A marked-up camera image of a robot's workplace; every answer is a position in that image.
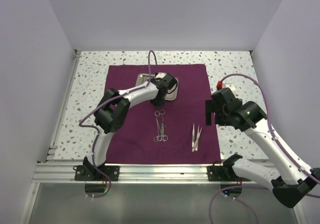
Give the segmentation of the stainless steel instrument tray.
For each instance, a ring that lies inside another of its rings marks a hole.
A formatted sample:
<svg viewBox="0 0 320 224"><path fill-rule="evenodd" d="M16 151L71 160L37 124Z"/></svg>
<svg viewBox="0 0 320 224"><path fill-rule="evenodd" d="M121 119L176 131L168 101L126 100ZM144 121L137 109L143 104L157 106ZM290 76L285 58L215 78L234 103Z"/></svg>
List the stainless steel instrument tray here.
<svg viewBox="0 0 320 224"><path fill-rule="evenodd" d="M151 78L158 77L164 77L165 73L160 72L158 74L151 74ZM166 101L174 101L178 96L178 87L179 87L179 79L176 77L176 84L167 92L167 95L165 96ZM135 82L135 86L139 86L149 80L149 75L147 73L140 73L137 75L137 79Z"/></svg>

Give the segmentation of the steel tweezers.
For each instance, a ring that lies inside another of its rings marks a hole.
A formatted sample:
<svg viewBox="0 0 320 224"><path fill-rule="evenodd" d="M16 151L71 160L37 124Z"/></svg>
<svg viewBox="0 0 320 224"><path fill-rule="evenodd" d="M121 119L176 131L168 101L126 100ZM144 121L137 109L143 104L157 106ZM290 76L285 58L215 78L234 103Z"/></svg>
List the steel tweezers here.
<svg viewBox="0 0 320 224"><path fill-rule="evenodd" d="M200 140L200 136L201 136L201 132L202 132L202 128L200 128L199 126L197 127L197 130L199 129L198 133L197 133L197 139L196 139L196 144L195 144L195 151L198 151L198 146L199 146L199 140Z"/></svg>
<svg viewBox="0 0 320 224"><path fill-rule="evenodd" d="M192 152L194 152L196 149L196 140L197 140L197 136L198 136L198 131L199 131L199 129L197 129L197 131L196 131L195 124L193 124L193 126L192 126L192 143L191 143L191 147L192 147L191 151Z"/></svg>

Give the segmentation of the purple surgical drape cloth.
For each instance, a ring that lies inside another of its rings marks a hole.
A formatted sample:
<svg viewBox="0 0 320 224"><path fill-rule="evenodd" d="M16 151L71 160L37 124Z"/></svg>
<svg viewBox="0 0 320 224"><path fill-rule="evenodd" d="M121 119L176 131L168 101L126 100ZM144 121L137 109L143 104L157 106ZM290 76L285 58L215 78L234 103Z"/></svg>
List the purple surgical drape cloth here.
<svg viewBox="0 0 320 224"><path fill-rule="evenodd" d="M215 124L206 125L205 101L211 88L204 64L157 65L152 73L164 72L178 78L178 93L162 109L168 141L154 142L157 134L156 107L145 101L132 107L123 126L115 132L106 153L112 164L213 164L220 162ZM192 131L202 128L198 150L192 152Z"/></svg>

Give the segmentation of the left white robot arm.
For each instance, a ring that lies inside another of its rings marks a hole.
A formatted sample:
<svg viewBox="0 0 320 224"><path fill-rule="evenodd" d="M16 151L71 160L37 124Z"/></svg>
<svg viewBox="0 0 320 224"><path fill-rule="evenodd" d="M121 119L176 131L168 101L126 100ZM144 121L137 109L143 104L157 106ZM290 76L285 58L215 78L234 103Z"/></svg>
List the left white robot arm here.
<svg viewBox="0 0 320 224"><path fill-rule="evenodd" d="M124 125L129 109L146 101L162 104L167 91L165 86L145 82L125 90L110 88L104 94L99 105L79 122L82 128L96 130L91 152L83 160L87 176L95 181L102 177L109 179L103 168L106 154L113 135Z"/></svg>

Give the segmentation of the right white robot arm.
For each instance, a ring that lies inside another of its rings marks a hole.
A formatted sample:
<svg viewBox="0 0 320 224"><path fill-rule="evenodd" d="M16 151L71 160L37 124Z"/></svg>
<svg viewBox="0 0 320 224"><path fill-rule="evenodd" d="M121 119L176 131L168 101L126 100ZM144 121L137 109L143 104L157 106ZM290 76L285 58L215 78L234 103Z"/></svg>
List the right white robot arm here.
<svg viewBox="0 0 320 224"><path fill-rule="evenodd" d="M319 168L312 168L268 127L267 114L253 101L243 103L236 97L213 96L205 102L206 125L211 119L220 126L232 126L245 133L267 155L274 168L255 164L233 154L221 166L208 166L217 180L244 178L272 191L285 207L295 207L320 181Z"/></svg>

